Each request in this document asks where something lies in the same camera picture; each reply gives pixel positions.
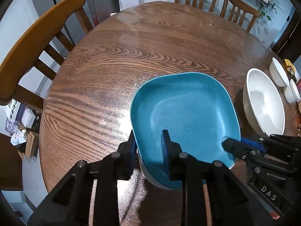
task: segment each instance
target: wooden table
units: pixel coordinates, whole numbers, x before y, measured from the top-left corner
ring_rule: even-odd
[[[234,103],[242,136],[258,138],[243,112],[242,88],[250,68],[268,73],[272,57],[280,60],[237,24],[187,5],[152,2],[117,13],[76,45],[45,100],[40,157],[47,190],[78,160],[100,160],[128,139],[133,95],[156,76],[189,71],[213,76]],[[295,136],[297,107],[279,92],[284,133]],[[244,162],[232,171],[246,183]],[[179,225],[181,196],[154,187],[138,167],[130,181],[118,182],[121,225]]]

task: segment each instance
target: table top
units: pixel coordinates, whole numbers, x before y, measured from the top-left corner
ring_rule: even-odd
[[[250,68],[268,74],[272,57],[280,60],[239,25],[188,5],[151,2],[110,17],[75,46],[45,99],[40,159],[47,190],[78,160],[101,160],[128,139],[136,90],[161,75],[193,71],[214,77],[234,103],[241,135],[258,138],[243,112],[242,89]],[[284,134],[296,136],[297,106],[278,90]],[[246,183],[244,162],[232,171]],[[138,165],[130,181],[118,181],[121,225],[179,225],[181,199],[181,191],[150,184]]]

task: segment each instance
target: screw head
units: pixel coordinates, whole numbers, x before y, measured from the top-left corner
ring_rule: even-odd
[[[186,159],[186,158],[188,157],[188,154],[185,153],[185,152],[181,152],[181,153],[179,154],[179,157],[182,158],[182,159]]]
[[[260,173],[261,169],[259,167],[255,167],[254,172]]]
[[[120,156],[120,153],[119,152],[114,152],[114,153],[111,154],[111,156],[113,158],[118,158]]]
[[[78,161],[78,162],[77,162],[77,166],[78,166],[78,167],[83,167],[83,166],[85,166],[86,163],[87,163],[86,161],[81,160],[81,161]]]
[[[216,167],[221,167],[223,165],[223,163],[221,161],[214,161],[213,164],[216,166]]]

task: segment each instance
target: large white bowl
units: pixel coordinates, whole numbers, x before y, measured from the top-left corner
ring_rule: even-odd
[[[243,109],[258,135],[283,134],[285,114],[281,97],[271,79],[259,69],[253,68],[247,73]]]
[[[270,74],[273,79],[273,82],[275,82],[275,84],[278,87],[285,87],[290,85],[284,68],[275,58],[273,58],[272,63],[270,65]]]

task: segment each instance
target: blue bowl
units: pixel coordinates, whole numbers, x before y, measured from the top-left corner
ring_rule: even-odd
[[[234,165],[234,156],[223,150],[222,141],[240,140],[237,116],[227,90],[211,76],[190,72],[146,82],[133,98],[131,123],[144,166],[167,188],[180,189],[182,183],[170,181],[164,173],[163,129],[199,161]]]

